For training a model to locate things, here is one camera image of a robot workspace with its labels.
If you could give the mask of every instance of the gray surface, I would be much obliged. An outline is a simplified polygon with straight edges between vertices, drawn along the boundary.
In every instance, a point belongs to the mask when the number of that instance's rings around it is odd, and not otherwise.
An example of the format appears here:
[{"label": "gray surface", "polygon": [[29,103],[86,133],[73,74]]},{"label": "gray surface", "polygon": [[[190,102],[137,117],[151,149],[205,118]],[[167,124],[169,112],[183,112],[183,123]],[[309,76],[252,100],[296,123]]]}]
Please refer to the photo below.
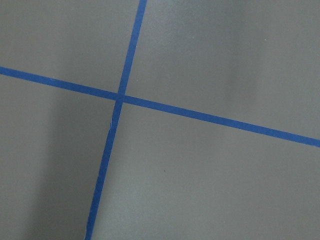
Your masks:
[{"label": "gray surface", "polygon": [[0,75],[0,239],[83,239],[113,105]]},{"label": "gray surface", "polygon": [[2,0],[0,66],[117,92],[138,0]]},{"label": "gray surface", "polygon": [[149,0],[127,94],[319,139],[319,9]]},{"label": "gray surface", "polygon": [[316,240],[320,149],[124,105],[100,239]]}]

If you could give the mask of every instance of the blue tape strip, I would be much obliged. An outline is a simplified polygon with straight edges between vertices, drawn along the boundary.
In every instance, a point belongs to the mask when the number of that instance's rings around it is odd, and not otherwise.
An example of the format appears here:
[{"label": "blue tape strip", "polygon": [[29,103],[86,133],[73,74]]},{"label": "blue tape strip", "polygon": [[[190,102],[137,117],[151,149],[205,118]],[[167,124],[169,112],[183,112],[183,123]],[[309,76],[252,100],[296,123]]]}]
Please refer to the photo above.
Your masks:
[{"label": "blue tape strip", "polygon": [[115,141],[115,136],[118,128],[119,118],[121,114],[122,105],[124,102],[124,97],[130,77],[131,67],[133,64],[135,51],[138,43],[139,33],[142,25],[142,20],[144,17],[146,9],[147,0],[140,0],[135,15],[134,25],[131,33],[130,43],[127,50],[123,71],[121,75],[121,80],[118,88],[117,98],[114,104],[112,119],[110,124],[110,129],[108,136],[106,138],[106,143],[102,155],[102,160],[100,164],[98,178],[96,180],[95,189],[93,193],[93,199],[91,203],[90,213],[86,225],[85,240],[90,240],[94,230],[94,225],[97,217],[99,202],[101,199],[101,194],[106,179],[107,168],[110,160],[110,155]]},{"label": "blue tape strip", "polygon": [[111,91],[105,91],[105,90],[97,89],[94,87],[84,86],[84,85],[62,81],[62,80],[58,80],[50,77],[40,76],[32,73],[27,73],[24,71],[18,71],[18,70],[14,70],[14,69],[2,67],[2,66],[0,66],[0,74],[13,77],[13,78],[27,80],[30,82],[45,84],[45,85],[57,87],[60,89],[66,89],[66,90],[71,90],[78,93],[93,95],[93,96],[97,96],[105,99],[116,100],[117,98],[117,94]]},{"label": "blue tape strip", "polygon": [[254,124],[250,124],[242,121],[210,115],[210,114],[202,113],[199,111],[192,111],[192,110],[184,109],[181,107],[171,106],[171,105],[149,101],[149,100],[132,97],[132,96],[125,96],[123,101],[125,103],[137,105],[140,107],[159,110],[162,112],[176,114],[176,115],[180,115],[180,116],[184,116],[192,119],[198,119],[198,120],[202,120],[202,121],[206,121],[214,124],[228,126],[235,129],[241,129],[241,130],[245,130],[245,131],[249,131],[257,134],[271,136],[274,138],[284,139],[284,140],[288,140],[288,141],[292,141],[300,144],[311,145],[318,148],[320,147],[319,139],[315,139],[307,136],[275,130],[268,127],[258,126],[258,125],[254,125]]}]

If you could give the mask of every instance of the horizontal blue line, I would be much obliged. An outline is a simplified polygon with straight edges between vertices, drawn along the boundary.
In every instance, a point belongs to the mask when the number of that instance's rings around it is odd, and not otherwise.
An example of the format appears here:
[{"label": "horizontal blue line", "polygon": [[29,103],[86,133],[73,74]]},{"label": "horizontal blue line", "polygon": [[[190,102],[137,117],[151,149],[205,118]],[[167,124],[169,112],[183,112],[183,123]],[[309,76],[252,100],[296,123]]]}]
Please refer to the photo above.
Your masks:
[{"label": "horizontal blue line", "polygon": [[40,76],[24,71],[18,71],[0,66],[0,74],[13,78],[23,79],[34,83],[49,85],[60,89],[71,90],[78,93],[97,96],[105,99],[116,100],[117,94],[111,91],[101,90],[94,87],[84,86],[68,81],[62,81],[46,76]]},{"label": "horizontal blue line", "polygon": [[198,119],[205,122],[219,124],[219,125],[223,125],[223,126],[227,126],[235,129],[241,129],[241,130],[245,130],[245,131],[249,131],[257,134],[267,135],[274,138],[284,139],[284,140],[288,140],[288,141],[292,141],[300,144],[320,147],[319,139],[297,135],[297,134],[293,134],[285,131],[275,130],[272,128],[258,126],[258,125],[254,125],[254,124],[250,124],[242,121],[232,120],[232,119],[224,118],[221,116],[210,115],[210,114],[206,114],[199,111],[188,110],[185,108],[171,106],[171,105],[154,102],[154,101],[149,101],[149,100],[145,100],[145,99],[141,99],[133,96],[125,96],[123,102],[127,104],[144,107],[144,108],[149,108],[149,109],[170,113],[170,114],[176,114],[176,115],[180,115],[180,116],[184,116],[192,119]]}]

